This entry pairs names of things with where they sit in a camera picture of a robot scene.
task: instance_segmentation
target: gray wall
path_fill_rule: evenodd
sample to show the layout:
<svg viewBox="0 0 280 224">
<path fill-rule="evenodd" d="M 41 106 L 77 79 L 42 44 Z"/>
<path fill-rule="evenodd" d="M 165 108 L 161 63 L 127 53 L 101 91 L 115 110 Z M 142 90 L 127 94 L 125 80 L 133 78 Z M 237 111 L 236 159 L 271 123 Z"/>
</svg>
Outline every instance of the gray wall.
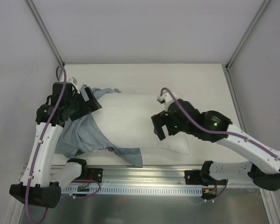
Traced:
<svg viewBox="0 0 280 224">
<path fill-rule="evenodd" d="M 231 68 L 250 133 L 280 150 L 280 0 L 273 0 Z M 280 209 L 280 190 L 275 193 Z"/>
<path fill-rule="evenodd" d="M 51 93 L 56 66 L 25 1 L 0 0 L 0 224 L 10 212 L 10 184 L 18 183 L 30 156 L 36 109 Z"/>
<path fill-rule="evenodd" d="M 34 0 L 65 63 L 227 63 L 263 0 Z"/>
</svg>

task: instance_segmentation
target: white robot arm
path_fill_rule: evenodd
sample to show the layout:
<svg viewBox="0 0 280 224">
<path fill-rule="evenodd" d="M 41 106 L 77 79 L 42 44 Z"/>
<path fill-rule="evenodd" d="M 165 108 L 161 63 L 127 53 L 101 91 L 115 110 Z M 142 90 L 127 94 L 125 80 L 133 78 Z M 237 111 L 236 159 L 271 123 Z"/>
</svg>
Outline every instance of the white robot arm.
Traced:
<svg viewBox="0 0 280 224">
<path fill-rule="evenodd" d="M 61 85 L 60 82 L 53 85 L 52 95 L 37 110 L 35 142 L 27 169 L 20 179 L 20 183 L 10 187 L 9 193 L 22 203 L 25 203 L 25 192 L 29 179 L 31 179 L 31 184 L 28 204 L 54 208 L 59 202 L 61 189 L 78 177 L 85 179 L 88 176 L 85 160 L 70 159 L 63 169 L 50 177 L 53 154 L 65 121 L 69 118 L 76 120 L 101 108 L 89 87 L 78 92 L 72 82 L 67 82 L 61 103 L 40 141 L 41 133 L 60 95 Z M 232 124 L 230 119 L 216 111 L 200 113 L 189 102 L 176 99 L 176 95 L 169 90 L 161 94 L 158 100 L 165 104 L 165 110 L 152 116 L 152 121 L 154 133 L 160 140 L 165 138 L 162 126 L 166 125 L 169 135 L 175 135 L 178 132 L 192 134 L 201 140 L 215 142 L 230 148 L 248 160 L 242 163 L 206 161 L 198 175 L 196 175 L 197 172 L 194 173 L 193 177 L 198 180 L 197 184 L 208 186 L 216 180 L 250 179 L 263 189 L 278 190 L 280 188 L 280 151 L 271 149 L 255 140 Z M 35 160 L 33 175 L 30 176 L 29 169 L 39 143 L 41 146 Z M 269 153 L 259 146 L 268 149 Z"/>
<path fill-rule="evenodd" d="M 248 160 L 241 163 L 206 161 L 199 174 L 202 185 L 212 184 L 214 180 L 246 179 L 263 189 L 280 189 L 280 151 L 252 138 L 219 112 L 200 113 L 167 88 L 162 89 L 158 101 L 165 104 L 165 110 L 152 116 L 152 121 L 154 133 L 160 140 L 165 138 L 162 127 L 166 126 L 169 135 L 192 134 L 225 146 Z"/>
<path fill-rule="evenodd" d="M 80 92 L 77 90 L 75 82 L 76 80 L 71 78 L 66 84 L 64 82 L 54 83 L 52 95 L 48 96 L 47 102 L 37 110 L 35 141 L 27 169 L 21 177 L 20 183 L 12 184 L 9 190 L 9 193 L 22 203 L 25 203 L 28 188 L 28 204 L 54 208 L 59 202 L 62 189 L 78 177 L 79 179 L 88 178 L 87 163 L 81 159 L 68 160 L 59 172 L 50 176 L 54 151 L 65 121 L 69 118 L 76 120 L 102 108 L 89 87 Z"/>
</svg>

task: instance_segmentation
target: white pillow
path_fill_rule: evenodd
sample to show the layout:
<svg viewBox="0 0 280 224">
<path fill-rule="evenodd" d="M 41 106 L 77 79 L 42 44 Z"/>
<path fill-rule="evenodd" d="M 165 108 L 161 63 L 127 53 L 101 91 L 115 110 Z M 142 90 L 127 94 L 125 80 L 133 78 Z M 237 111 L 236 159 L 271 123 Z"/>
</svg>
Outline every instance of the white pillow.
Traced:
<svg viewBox="0 0 280 224">
<path fill-rule="evenodd" d="M 107 93 L 99 100 L 102 109 L 92 113 L 104 136 L 114 145 L 122 148 L 158 147 L 182 154 L 189 154 L 185 133 L 179 132 L 160 141 L 154 133 L 151 116 L 164 110 L 155 96 Z"/>
</svg>

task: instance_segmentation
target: purple cable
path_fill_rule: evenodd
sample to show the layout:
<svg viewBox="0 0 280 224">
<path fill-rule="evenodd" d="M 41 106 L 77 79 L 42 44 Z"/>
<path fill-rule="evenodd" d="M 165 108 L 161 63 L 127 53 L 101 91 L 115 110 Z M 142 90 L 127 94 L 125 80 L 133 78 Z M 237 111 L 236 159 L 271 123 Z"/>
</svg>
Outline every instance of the purple cable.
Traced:
<svg viewBox="0 0 280 224">
<path fill-rule="evenodd" d="M 56 102 L 56 105 L 51 113 L 51 115 L 49 116 L 49 119 L 45 125 L 45 127 L 43 128 L 43 131 L 42 131 L 42 134 L 39 138 L 40 141 L 42 141 L 45 133 L 46 133 L 46 130 L 50 124 L 50 121 L 52 120 L 53 118 L 53 115 L 54 113 L 56 112 L 57 110 L 57 107 L 61 101 L 61 98 L 62 98 L 62 95 L 64 93 L 64 90 L 65 90 L 65 85 L 66 85 L 66 71 L 65 71 L 65 68 L 61 65 L 59 65 L 57 68 L 56 68 L 56 77 L 57 77 L 57 80 L 60 81 L 59 77 L 58 77 L 58 70 L 59 68 L 61 68 L 63 70 L 63 74 L 64 74 L 64 82 L 63 82 L 63 85 L 62 85 L 62 89 L 61 89 L 61 92 L 60 92 L 60 96 Z M 36 162 L 36 158 L 37 158 L 37 155 L 38 155 L 38 152 L 39 152 L 39 149 L 41 147 L 41 143 L 38 143 L 37 144 L 37 147 L 36 147 L 36 150 L 35 150 L 35 154 L 34 154 L 34 157 L 33 157 L 33 160 L 32 160 L 32 163 L 31 163 L 31 168 L 30 168 L 30 172 L 29 172 L 29 176 L 32 176 L 33 175 L 33 169 L 34 169 L 34 165 L 35 165 L 35 162 Z M 45 213 L 41 219 L 41 221 L 39 222 L 35 222 L 32 217 L 31 217 L 31 214 L 30 214 L 30 211 L 29 211 L 29 204 L 28 204 L 28 199 L 29 199 L 29 189 L 30 189 L 30 185 L 31 185 L 31 179 L 28 179 L 28 182 L 27 182 L 27 188 L 26 188 L 26 194 L 25 194 L 25 209 L 26 209 L 26 215 L 27 217 L 29 218 L 29 220 L 33 223 L 33 224 L 40 224 L 44 221 L 46 215 L 47 215 L 47 212 L 48 212 L 48 208 L 46 208 L 45 210 Z"/>
<path fill-rule="evenodd" d="M 245 141 L 248 141 L 250 143 L 252 143 L 253 145 L 257 146 L 258 148 L 262 149 L 263 151 L 265 151 L 266 153 L 268 153 L 269 155 L 271 155 L 272 157 L 274 157 L 275 159 L 277 160 L 280 160 L 280 158 L 275 155 L 274 153 L 272 153 L 270 150 L 268 150 L 267 148 L 263 147 L 262 145 L 260 145 L 259 143 L 241 135 L 241 134 L 238 134 L 238 133 L 234 133 L 234 132 L 219 132 L 219 131 L 211 131 L 211 130 L 208 130 L 202 126 L 200 126 L 193 118 L 191 118 L 191 116 L 186 112 L 186 110 L 182 107 L 182 105 L 177 101 L 177 99 L 174 97 L 174 95 L 172 94 L 172 92 L 166 88 L 166 87 L 163 87 L 162 90 L 161 90 L 161 96 L 163 95 L 163 92 L 164 91 L 167 91 L 170 96 L 172 97 L 172 99 L 174 100 L 175 104 L 178 106 L 178 108 L 182 111 L 182 113 L 192 122 L 193 125 L 195 125 L 198 129 L 200 129 L 201 131 L 203 132 L 206 132 L 206 133 L 209 133 L 209 134 L 229 134 L 229 135 L 233 135 L 233 136 L 237 136 L 241 139 L 244 139 Z"/>
</svg>

